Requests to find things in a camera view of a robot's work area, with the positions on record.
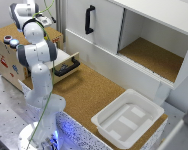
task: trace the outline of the white plastic tray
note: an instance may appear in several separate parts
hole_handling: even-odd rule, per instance
[[[129,149],[163,113],[163,108],[129,89],[91,121],[99,133],[116,147]]]

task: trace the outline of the white robotic arm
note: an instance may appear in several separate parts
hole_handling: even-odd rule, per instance
[[[25,100],[29,105],[40,108],[42,114],[53,89],[51,73],[44,63],[56,60],[57,48],[51,41],[44,39],[45,32],[42,27],[45,25],[43,22],[36,18],[32,19],[32,16],[39,11],[38,5],[35,4],[34,0],[25,0],[24,2],[25,4],[12,4],[9,10],[18,30],[22,31],[25,38],[31,43],[17,47],[17,58],[23,66],[31,70],[33,83],[33,90],[26,94]],[[65,106],[66,102],[63,97],[51,95],[31,146],[37,150],[45,149],[42,147],[42,143],[55,134],[57,130],[56,113],[62,111]]]

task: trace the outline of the cabinet door handle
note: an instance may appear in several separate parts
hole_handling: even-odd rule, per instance
[[[63,70],[59,70],[57,71],[55,68],[54,68],[54,74],[58,77],[61,77],[65,74],[67,74],[68,72],[72,71],[73,69],[77,68],[79,65],[80,65],[80,62],[78,60],[76,60],[74,57],[72,57],[72,60],[73,62],[73,65],[66,68],[66,69],[63,69]]]
[[[90,28],[90,12],[95,10],[95,7],[90,5],[90,8],[86,10],[86,24],[85,24],[85,31],[86,34],[92,33],[94,30]]]

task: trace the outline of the cabinet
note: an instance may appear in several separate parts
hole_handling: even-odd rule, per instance
[[[76,47],[80,52],[80,58],[89,67],[120,86],[134,88],[151,99],[156,99],[157,94],[160,96],[165,94],[163,97],[164,99],[167,98],[170,89],[177,88],[187,78],[188,3],[180,0],[97,0],[99,3],[106,3],[106,5],[101,5],[102,9],[109,10],[111,9],[110,5],[121,10],[124,9],[124,11],[118,13],[117,9],[112,9],[115,16],[109,16],[112,19],[117,16],[117,23],[121,24],[114,27],[117,34],[112,34],[113,36],[110,39],[109,32],[112,32],[112,30],[107,28],[107,32],[103,36],[97,34],[95,35],[96,38],[93,39],[94,35],[87,36],[84,33],[84,28],[78,28],[81,23],[77,25],[78,27],[75,27],[75,24],[71,25],[72,18],[80,19],[70,6],[72,1],[68,0],[68,14],[70,15],[67,17],[67,50],[69,53],[74,53]],[[104,22],[96,21],[96,24],[100,24],[101,28],[107,27]],[[79,40],[83,40],[80,42],[81,44],[86,45],[87,42],[90,46],[77,44],[77,37],[79,37]],[[103,51],[102,53],[110,55],[111,58],[100,54],[99,49]]]

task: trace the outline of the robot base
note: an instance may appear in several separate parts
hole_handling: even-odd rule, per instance
[[[31,136],[31,134],[34,131],[34,129],[36,128],[37,124],[38,124],[38,122],[29,124],[20,132],[19,137],[18,137],[18,150],[27,150],[27,146],[29,144],[28,138]],[[59,143],[58,149],[61,148],[61,146],[63,145],[63,142],[64,142],[63,138],[58,138],[58,143]],[[37,146],[36,144],[34,144],[34,142],[32,140],[32,142],[29,144],[28,150],[51,150],[51,148],[49,146],[48,147],[46,146],[45,148],[43,148],[41,145]]]

